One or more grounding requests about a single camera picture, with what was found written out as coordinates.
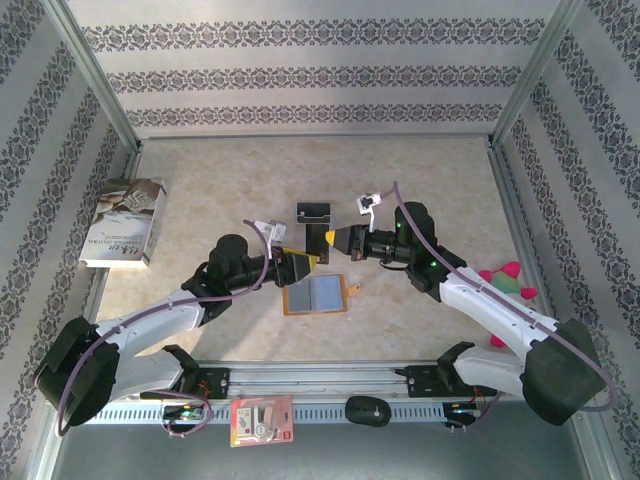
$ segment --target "beige floor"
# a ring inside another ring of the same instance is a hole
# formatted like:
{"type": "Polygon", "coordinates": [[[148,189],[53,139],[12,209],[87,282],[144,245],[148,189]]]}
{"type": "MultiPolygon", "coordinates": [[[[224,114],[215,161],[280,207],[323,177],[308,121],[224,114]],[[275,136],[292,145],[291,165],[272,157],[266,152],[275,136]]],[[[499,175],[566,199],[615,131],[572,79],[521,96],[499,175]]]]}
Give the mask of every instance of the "beige floor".
{"type": "MultiPolygon", "coordinates": [[[[482,139],[420,137],[253,138],[147,142],[140,177],[168,184],[158,246],[143,271],[112,270],[99,320],[170,294],[208,258],[218,237],[240,233],[258,255],[244,218],[278,219],[294,227],[298,201],[329,201],[333,226],[366,223],[354,199],[386,190],[393,180],[404,199],[422,201],[440,243],[477,269],[514,260],[515,251],[482,139]]],[[[393,200],[380,207],[378,227],[393,227],[393,200]]],[[[433,359],[461,340],[488,342],[465,315],[418,293],[404,273],[376,261],[351,263],[333,251],[315,274],[344,273],[362,292],[349,311],[282,315],[273,284],[234,302],[206,327],[169,338],[197,359],[433,359]]]]}

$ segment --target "black holder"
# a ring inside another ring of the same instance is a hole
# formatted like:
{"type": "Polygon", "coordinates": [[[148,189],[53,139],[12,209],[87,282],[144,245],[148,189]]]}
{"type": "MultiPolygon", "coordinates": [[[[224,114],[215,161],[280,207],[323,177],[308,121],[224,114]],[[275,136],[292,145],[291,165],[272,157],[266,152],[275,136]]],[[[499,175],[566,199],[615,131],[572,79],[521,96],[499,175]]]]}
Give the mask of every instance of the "black holder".
{"type": "Polygon", "coordinates": [[[331,223],[330,203],[298,203],[296,223],[305,225],[305,251],[318,257],[321,265],[329,264],[329,244],[325,238],[331,223]]]}
{"type": "MultiPolygon", "coordinates": [[[[191,355],[178,345],[167,345],[163,350],[171,353],[183,369],[182,376],[173,387],[176,392],[185,392],[205,396],[209,400],[226,400],[229,391],[231,370],[222,367],[200,367],[191,355]]],[[[142,392],[143,400],[174,398],[156,392],[142,392]]]]}
{"type": "Polygon", "coordinates": [[[396,374],[407,377],[409,398],[473,397],[476,390],[486,397],[497,395],[498,391],[493,388],[467,385],[453,366],[458,356],[473,346],[471,342],[454,345],[438,358],[437,365],[409,365],[397,369],[396,374]]]}

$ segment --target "product package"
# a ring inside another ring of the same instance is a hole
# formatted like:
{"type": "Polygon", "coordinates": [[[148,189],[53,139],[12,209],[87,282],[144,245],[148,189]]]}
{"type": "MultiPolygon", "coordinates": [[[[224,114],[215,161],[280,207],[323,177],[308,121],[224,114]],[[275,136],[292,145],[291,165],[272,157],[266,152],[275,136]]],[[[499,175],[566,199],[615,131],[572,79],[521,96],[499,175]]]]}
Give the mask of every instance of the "product package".
{"type": "Polygon", "coordinates": [[[231,446],[293,442],[291,397],[243,398],[231,402],[231,446]]]}
{"type": "Polygon", "coordinates": [[[91,268],[145,268],[158,240],[166,190],[160,178],[107,180],[80,260],[91,268]]]}

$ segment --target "striped wall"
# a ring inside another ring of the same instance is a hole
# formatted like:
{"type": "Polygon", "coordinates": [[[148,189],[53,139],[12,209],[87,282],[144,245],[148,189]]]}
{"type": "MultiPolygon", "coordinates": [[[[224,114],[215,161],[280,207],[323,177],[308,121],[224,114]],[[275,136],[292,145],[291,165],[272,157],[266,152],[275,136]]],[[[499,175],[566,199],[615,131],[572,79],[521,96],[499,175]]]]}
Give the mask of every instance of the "striped wall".
{"type": "Polygon", "coordinates": [[[78,256],[128,152],[37,0],[0,0],[0,479],[20,478],[43,400],[31,376],[82,313],[78,256]]]}
{"type": "Polygon", "coordinates": [[[590,329],[622,403],[603,415],[640,478],[640,16],[583,3],[503,153],[556,315],[590,329]]]}
{"type": "Polygon", "coordinates": [[[558,0],[68,0],[141,138],[490,133],[558,0]]]}

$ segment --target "metal bar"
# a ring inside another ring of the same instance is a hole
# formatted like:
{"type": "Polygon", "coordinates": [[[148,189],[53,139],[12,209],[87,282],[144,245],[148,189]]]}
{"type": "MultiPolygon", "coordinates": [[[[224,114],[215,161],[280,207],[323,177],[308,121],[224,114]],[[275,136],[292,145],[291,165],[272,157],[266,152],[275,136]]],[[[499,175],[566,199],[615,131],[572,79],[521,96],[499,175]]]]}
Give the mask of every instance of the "metal bar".
{"type": "Polygon", "coordinates": [[[49,402],[46,402],[43,405],[31,453],[22,473],[22,480],[48,480],[51,478],[62,443],[55,434],[55,418],[55,409],[49,402]]]}
{"type": "Polygon", "coordinates": [[[124,178],[136,178],[138,167],[140,166],[140,160],[142,160],[143,150],[144,142],[140,142],[138,148],[131,152],[132,158],[127,166],[127,171],[124,173],[124,178]]]}
{"type": "Polygon", "coordinates": [[[573,427],[591,478],[622,480],[622,473],[604,428],[602,416],[578,414],[573,419],[573,427]]]}
{"type": "Polygon", "coordinates": [[[522,274],[528,285],[538,289],[539,295],[535,299],[536,306],[541,313],[553,317],[553,308],[547,294],[547,288],[542,279],[540,268],[536,260],[535,250],[529,238],[529,232],[524,219],[524,213],[520,210],[520,205],[516,197],[516,191],[511,182],[511,177],[507,172],[505,158],[499,148],[487,149],[493,176],[496,180],[502,209],[507,218],[511,238],[518,255],[518,260],[522,265],[522,274]]]}
{"type": "Polygon", "coordinates": [[[122,105],[111,88],[107,76],[98,64],[91,47],[65,0],[42,0],[42,5],[73,54],[80,71],[100,101],[109,120],[125,143],[133,151],[140,143],[122,105]]]}
{"type": "Polygon", "coordinates": [[[558,7],[547,24],[547,28],[542,32],[542,36],[527,62],[527,66],[522,71],[513,93],[507,100],[500,118],[498,118],[496,128],[492,134],[494,146],[504,142],[509,129],[511,129],[513,122],[515,122],[527,98],[529,98],[534,85],[542,75],[542,71],[553,56],[553,51],[560,43],[571,19],[582,3],[582,0],[560,0],[558,7]]]}
{"type": "Polygon", "coordinates": [[[91,291],[89,292],[87,304],[85,305],[84,312],[82,313],[84,318],[86,318],[89,323],[95,323],[96,318],[98,317],[98,310],[100,309],[102,294],[104,293],[104,289],[107,286],[108,278],[108,268],[98,268],[95,275],[93,276],[91,291]]]}
{"type": "Polygon", "coordinates": [[[386,401],[460,402],[468,397],[409,398],[406,378],[395,373],[407,365],[436,365],[433,361],[354,362],[199,362],[203,368],[228,368],[228,398],[291,395],[294,401],[346,402],[354,395],[386,401]]]}
{"type": "Polygon", "coordinates": [[[150,137],[145,137],[143,140],[149,140],[149,141],[153,141],[153,142],[164,142],[164,141],[175,141],[175,140],[203,140],[203,139],[209,139],[209,140],[220,140],[220,139],[225,139],[225,138],[273,138],[273,137],[278,137],[278,138],[322,138],[322,137],[350,137],[350,138],[357,138],[357,137],[364,137],[364,138],[370,138],[370,137],[376,137],[376,138],[402,138],[402,137],[420,137],[420,138],[435,138],[435,139],[455,139],[455,140],[466,140],[466,139],[471,139],[471,138],[478,138],[478,137],[486,137],[487,136],[487,132],[483,131],[483,132],[471,132],[471,133],[453,133],[453,132],[443,132],[443,133],[420,133],[420,132],[406,132],[406,133],[393,133],[393,132],[389,132],[389,133],[380,133],[380,132],[371,132],[371,133],[366,133],[366,132],[335,132],[335,133],[279,133],[279,132],[273,132],[273,133],[252,133],[250,135],[246,135],[246,134],[242,134],[242,133],[234,133],[234,134],[230,134],[230,133],[220,133],[220,134],[213,134],[213,133],[207,133],[207,132],[202,132],[202,134],[194,134],[192,132],[189,133],[185,133],[184,135],[180,135],[180,134],[172,134],[172,135],[161,135],[161,136],[150,136],[150,137]]]}
{"type": "MultiPolygon", "coordinates": [[[[336,424],[348,423],[344,415],[345,401],[331,403],[302,402],[293,404],[293,419],[296,424],[336,424]]],[[[89,420],[89,425],[159,425],[164,405],[180,405],[183,402],[164,403],[112,402],[98,415],[89,420]]],[[[391,407],[390,423],[446,422],[442,402],[389,401],[391,407]]],[[[231,402],[217,402],[211,406],[213,416],[209,425],[229,425],[231,421],[231,402]]],[[[177,421],[177,425],[196,424],[196,420],[177,421]]]]}

